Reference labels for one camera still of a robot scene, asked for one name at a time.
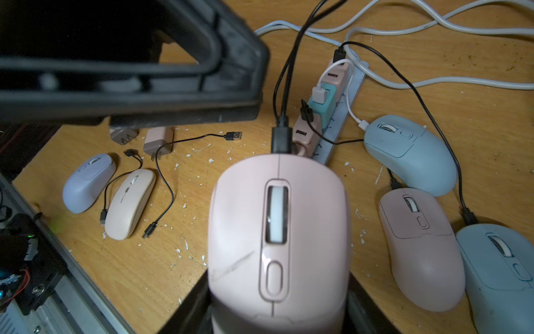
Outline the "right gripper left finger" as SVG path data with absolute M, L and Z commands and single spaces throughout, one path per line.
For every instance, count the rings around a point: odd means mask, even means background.
M 212 310 L 208 271 L 205 271 L 158 334 L 213 333 Z

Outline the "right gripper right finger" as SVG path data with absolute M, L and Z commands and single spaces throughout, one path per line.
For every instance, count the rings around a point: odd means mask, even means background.
M 343 332 L 358 334 L 400 333 L 352 273 L 350 273 L 348 281 Z

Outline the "white mouse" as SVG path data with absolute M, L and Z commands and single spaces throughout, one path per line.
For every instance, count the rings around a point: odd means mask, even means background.
M 90 208 L 116 171 L 108 154 L 98 154 L 84 162 L 68 178 L 63 188 L 63 202 L 73 214 Z

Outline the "pink charger adapter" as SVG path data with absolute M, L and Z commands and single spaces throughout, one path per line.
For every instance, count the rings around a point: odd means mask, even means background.
M 143 152 L 152 160 L 172 151 L 174 130 L 171 127 L 154 127 L 147 131 Z
M 110 128 L 109 134 L 112 141 L 123 146 L 129 143 L 131 140 L 135 139 L 139 135 L 139 130 L 127 128 Z

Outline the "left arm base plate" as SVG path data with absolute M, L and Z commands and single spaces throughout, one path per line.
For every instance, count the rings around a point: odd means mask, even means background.
M 1 230 L 1 312 L 18 304 L 24 315 L 37 310 L 67 274 L 65 261 L 36 223 L 43 218 L 16 214 Z

